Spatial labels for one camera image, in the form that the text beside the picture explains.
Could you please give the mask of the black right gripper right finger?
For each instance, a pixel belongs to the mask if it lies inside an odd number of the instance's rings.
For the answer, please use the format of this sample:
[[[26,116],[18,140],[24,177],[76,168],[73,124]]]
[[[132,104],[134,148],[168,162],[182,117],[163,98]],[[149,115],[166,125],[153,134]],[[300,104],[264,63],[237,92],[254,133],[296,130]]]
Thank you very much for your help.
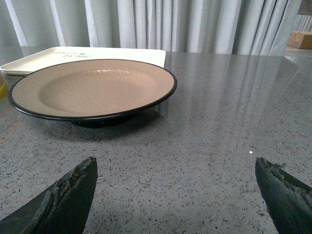
[[[312,188],[263,157],[255,163],[255,175],[268,213],[280,234],[312,232]]]

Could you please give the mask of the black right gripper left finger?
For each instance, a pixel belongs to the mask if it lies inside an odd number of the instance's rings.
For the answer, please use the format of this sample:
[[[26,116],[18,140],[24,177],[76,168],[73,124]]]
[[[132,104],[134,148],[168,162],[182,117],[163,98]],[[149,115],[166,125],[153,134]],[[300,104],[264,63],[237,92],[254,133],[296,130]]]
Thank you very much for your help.
[[[0,221],[2,234],[81,234],[93,202],[97,160],[85,159]]]

